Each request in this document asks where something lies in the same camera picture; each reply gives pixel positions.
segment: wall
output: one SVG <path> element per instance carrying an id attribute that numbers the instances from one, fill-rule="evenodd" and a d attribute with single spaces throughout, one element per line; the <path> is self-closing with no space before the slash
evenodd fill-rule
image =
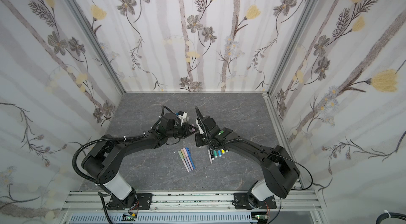
<path id="1" fill-rule="evenodd" d="M 405 21 L 406 0 L 319 0 L 272 92 L 331 224 L 405 212 Z"/>
<path id="2" fill-rule="evenodd" d="M 76 1 L 127 91 L 265 91 L 307 2 Z"/>
<path id="3" fill-rule="evenodd" d="M 0 222 L 53 223 L 121 95 L 63 0 L 0 1 Z"/>

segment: blue object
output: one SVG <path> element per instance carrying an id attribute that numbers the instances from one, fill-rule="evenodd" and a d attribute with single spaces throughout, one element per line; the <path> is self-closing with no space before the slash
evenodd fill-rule
<path id="1" fill-rule="evenodd" d="M 186 152 L 188 153 L 188 156 L 189 156 L 190 162 L 192 163 L 193 168 L 196 169 L 195 164 L 192 161 L 192 157 L 190 156 L 189 148 L 187 148 L 187 147 L 185 147 L 185 148 L 186 148 Z"/>

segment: gray marble tabletop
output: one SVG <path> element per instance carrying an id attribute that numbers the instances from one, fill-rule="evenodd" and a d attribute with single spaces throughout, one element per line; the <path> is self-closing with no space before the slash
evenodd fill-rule
<path id="1" fill-rule="evenodd" d="M 158 119 L 161 105 L 172 111 L 187 112 L 196 120 L 195 106 L 203 115 L 215 119 L 253 142 L 275 147 L 278 140 L 260 93 L 127 93 L 123 96 L 107 134 L 138 135 Z M 168 143 L 176 142 L 171 138 Z M 187 172 L 178 150 L 188 147 L 196 170 Z M 143 150 L 126 156 L 120 174 L 135 190 L 248 190 L 263 178 L 261 167 L 228 152 L 210 164 L 207 147 L 196 147 L 194 135 L 176 145 Z M 84 181 L 80 190 L 99 190 Z"/>

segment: black mounting plate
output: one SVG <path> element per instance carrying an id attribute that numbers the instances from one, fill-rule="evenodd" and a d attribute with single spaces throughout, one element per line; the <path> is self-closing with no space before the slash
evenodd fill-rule
<path id="1" fill-rule="evenodd" d="M 259 209 L 266 209 L 265 202 L 268 204 L 269 209 L 277 208 L 277 204 L 275 202 L 274 196 L 268 197 L 265 201 L 261 202 L 261 207 Z M 249 202 L 248 202 L 247 193 L 240 193 L 240 192 L 234 193 L 234 204 L 235 204 L 236 209 L 252 210 L 252 207 L 249 205 Z"/>
<path id="2" fill-rule="evenodd" d="M 137 193 L 138 207 L 134 210 L 149 210 L 152 201 L 152 193 Z M 123 205 L 115 200 L 106 204 L 107 210 L 123 210 Z"/>

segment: robotic arm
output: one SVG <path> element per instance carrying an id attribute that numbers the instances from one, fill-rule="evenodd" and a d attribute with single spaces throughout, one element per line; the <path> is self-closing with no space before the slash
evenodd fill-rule
<path id="1" fill-rule="evenodd" d="M 169 111 L 164 115 L 164 108 Z M 281 146 L 271 148 L 256 144 L 241 138 L 231 129 L 222 130 L 209 116 L 203 117 L 196 107 L 196 128 L 185 122 L 187 114 L 179 111 L 173 113 L 166 106 L 162 106 L 162 113 L 151 130 L 142 135 L 114 138 L 104 135 L 101 139 L 89 142 L 79 148 L 72 159 L 72 165 L 78 175 L 99 185 L 108 194 L 112 194 L 108 209 L 132 209 L 138 204 L 136 191 L 119 174 L 123 158 L 129 154 L 144 150 L 155 149 L 164 145 L 168 138 L 184 139 L 195 132 L 196 145 L 209 145 L 214 150 L 227 149 L 240 154 L 256 163 L 263 171 L 264 180 L 254 184 L 248 191 L 249 209 L 257 208 L 261 202 L 270 196 L 277 195 L 286 198 L 300 175 L 290 156 Z M 82 150 L 95 144 L 82 161 L 82 167 L 90 176 L 84 174 L 77 167 L 77 157 Z"/>

